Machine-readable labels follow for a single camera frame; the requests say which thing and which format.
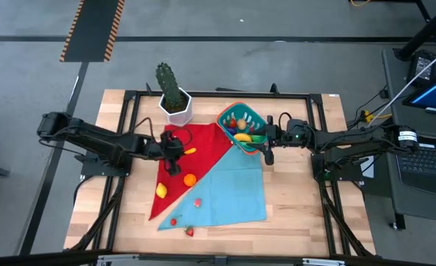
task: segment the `desk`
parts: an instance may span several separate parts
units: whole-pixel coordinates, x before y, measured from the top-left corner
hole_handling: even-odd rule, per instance
[[[101,102],[97,126],[115,131],[123,102],[123,90],[106,90]],[[154,135],[159,136],[167,124],[158,106],[159,97],[140,98],[137,121],[150,117]],[[272,98],[193,98],[192,123],[213,123],[226,106],[242,100],[261,116],[282,112],[308,120],[305,100]],[[322,95],[330,131],[346,129],[341,101],[337,95]],[[318,109],[313,112],[318,121]],[[148,126],[137,133],[149,134]],[[134,159],[126,179],[115,234],[114,251],[128,253],[214,254],[236,256],[329,256],[319,187],[313,180],[310,152],[306,149],[275,149],[275,164],[267,166],[262,156],[268,218],[261,222],[196,228],[193,237],[183,229],[157,231],[158,225],[180,201],[178,199],[158,217],[149,221],[154,198],[158,162]],[[78,191],[77,201],[65,240],[72,247],[86,233],[98,216],[105,177],[93,177]],[[352,184],[339,183],[344,217],[365,248],[375,252],[361,192]],[[109,222],[103,227],[101,248],[105,247]],[[337,251],[341,241],[333,223]]]
[[[410,63],[399,61],[392,50],[384,50],[382,57],[389,96],[393,98],[406,85],[404,78],[409,71]],[[408,95],[414,90],[415,88],[408,88],[404,94]],[[420,135],[436,137],[436,115],[428,114],[420,108],[404,106],[401,100],[394,102],[391,108],[394,123],[406,124],[417,130]],[[395,155],[388,154],[386,162],[389,172],[378,174],[378,176],[388,175],[390,178],[395,213],[436,219],[436,194],[402,184]]]

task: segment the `laptop keyboard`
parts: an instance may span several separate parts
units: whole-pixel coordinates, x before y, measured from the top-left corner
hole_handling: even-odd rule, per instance
[[[398,157],[401,171],[436,174],[436,149],[420,147],[417,152]]]

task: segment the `orange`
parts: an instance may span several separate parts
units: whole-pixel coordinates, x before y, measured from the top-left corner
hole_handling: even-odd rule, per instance
[[[183,183],[186,186],[193,186],[197,182],[197,177],[194,174],[187,174],[183,177]]]

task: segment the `green basket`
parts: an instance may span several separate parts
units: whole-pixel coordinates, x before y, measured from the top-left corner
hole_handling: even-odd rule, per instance
[[[227,123],[231,121],[231,118],[234,118],[236,122],[239,119],[244,119],[246,121],[246,128],[244,130],[239,130],[237,127],[236,133],[246,133],[251,136],[253,139],[253,143],[264,143],[268,137],[267,136],[253,136],[252,131],[261,129],[265,126],[266,122],[262,117],[260,117],[251,107],[247,106],[243,102],[236,102],[228,106],[224,109],[221,114],[217,116],[217,124],[218,126],[225,132],[226,136],[233,142],[238,145],[241,150],[246,154],[255,154],[259,152],[255,148],[252,148],[245,143],[238,141],[233,135],[228,131]]]

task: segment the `white pot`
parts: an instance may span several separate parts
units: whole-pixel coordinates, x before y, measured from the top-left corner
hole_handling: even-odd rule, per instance
[[[171,125],[174,126],[184,126],[188,122],[190,122],[191,118],[193,117],[193,114],[191,112],[191,96],[185,92],[182,88],[179,88],[179,90],[185,95],[185,97],[188,99],[187,107],[185,110],[181,112],[175,112],[173,114],[170,114],[167,112],[167,110],[162,106],[162,102],[164,100],[164,94],[162,94],[162,97],[160,98],[159,107],[166,113],[167,115],[167,121]]]

